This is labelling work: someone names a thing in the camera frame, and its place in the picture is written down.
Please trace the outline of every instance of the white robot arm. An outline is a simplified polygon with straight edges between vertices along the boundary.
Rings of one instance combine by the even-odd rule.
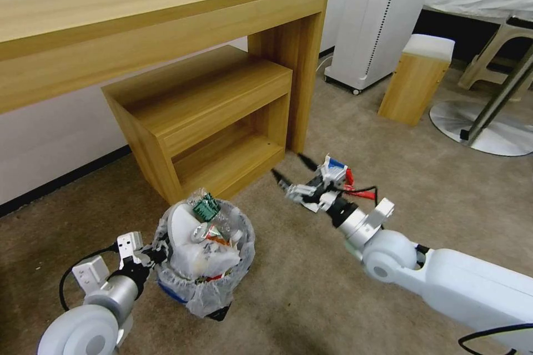
[[[315,167],[300,157],[316,171],[315,178],[307,185],[293,185],[273,170],[278,184],[289,199],[328,213],[369,276],[418,294],[434,310],[472,328],[476,333],[459,340],[472,354],[477,352],[465,342],[483,336],[512,348],[509,355],[533,353],[533,278],[458,251],[432,250],[384,229],[394,210],[392,202],[383,199],[367,215],[341,196],[339,168],[346,170],[344,165],[326,157]],[[324,175],[334,175],[337,181],[323,179]]]
[[[119,269],[111,274],[102,257],[96,255],[105,251],[120,254]],[[72,274],[86,293],[81,306],[69,310],[62,287],[70,270],[63,275],[59,293],[66,313],[47,328],[38,355],[117,354],[133,325],[133,304],[142,294],[152,268],[167,259],[168,248],[143,247],[140,233],[130,232],[97,253],[72,267]]]

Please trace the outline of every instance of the silver metal joint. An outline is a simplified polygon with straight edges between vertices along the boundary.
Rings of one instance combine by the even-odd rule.
[[[83,304],[100,305],[109,309],[121,326],[133,309],[137,293],[137,285],[132,279],[116,275],[105,282],[100,290],[87,294]]]
[[[393,213],[394,204],[387,199],[382,199],[378,206],[368,215],[356,209],[339,226],[346,240],[359,251],[381,229],[383,222]]]

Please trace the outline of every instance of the white wall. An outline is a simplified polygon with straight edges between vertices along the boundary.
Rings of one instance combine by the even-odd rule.
[[[344,0],[328,1],[322,50],[334,45],[343,9]],[[2,114],[0,204],[123,145],[99,86]]]

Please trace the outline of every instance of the beige carpet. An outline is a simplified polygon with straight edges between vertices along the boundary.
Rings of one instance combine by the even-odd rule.
[[[448,72],[434,101],[487,100],[487,92],[458,89],[459,75]],[[379,186],[396,204],[389,228],[533,276],[533,158],[465,148],[427,115],[415,128],[378,117],[387,84],[354,97],[317,78],[306,153],[320,160],[330,152],[353,167],[358,185]],[[506,110],[532,124],[533,93]],[[294,181],[310,178],[291,153],[278,168]],[[456,340],[468,330],[415,295],[367,278],[328,218],[284,201],[270,175],[233,201],[254,224],[257,256],[225,321],[188,314],[152,279],[121,354],[463,353]],[[130,155],[0,219],[0,353],[35,353],[62,313],[57,284],[65,267],[127,231],[150,241],[166,207]],[[82,300],[71,278],[66,294],[72,305]]]

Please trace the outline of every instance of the black cable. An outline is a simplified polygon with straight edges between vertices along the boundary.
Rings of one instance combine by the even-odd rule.
[[[483,330],[480,332],[468,334],[467,336],[459,338],[457,342],[462,349],[471,353],[472,355],[482,355],[478,351],[475,351],[467,347],[464,343],[467,341],[476,339],[476,338],[488,337],[488,336],[492,336],[494,334],[499,334],[499,333],[509,333],[513,331],[527,330],[531,328],[533,328],[533,323],[521,323],[521,324],[512,324],[510,326],[496,327],[493,329],[488,329],[488,330]],[[515,353],[516,353],[516,350],[512,348],[509,352],[505,353],[505,355],[514,355]]]
[[[67,303],[65,301],[65,295],[63,293],[63,286],[65,285],[65,280],[67,279],[67,276],[71,272],[72,268],[74,266],[76,266],[77,264],[79,264],[81,261],[86,260],[87,258],[92,258],[92,257],[100,255],[100,254],[102,254],[104,252],[110,252],[110,251],[118,252],[118,246],[117,246],[116,242],[111,244],[109,247],[103,248],[103,249],[98,250],[98,251],[91,252],[89,255],[85,255],[83,258],[81,258],[78,261],[76,261],[75,263],[73,263],[72,266],[65,271],[63,276],[61,276],[61,280],[59,280],[59,302],[61,303],[61,306],[63,307],[65,312],[67,312],[70,308],[67,306]]]
[[[374,206],[378,206],[379,199],[378,199],[378,187],[377,186],[370,186],[365,187],[364,189],[355,189],[355,190],[343,190],[343,192],[363,192],[363,191],[374,191]]]

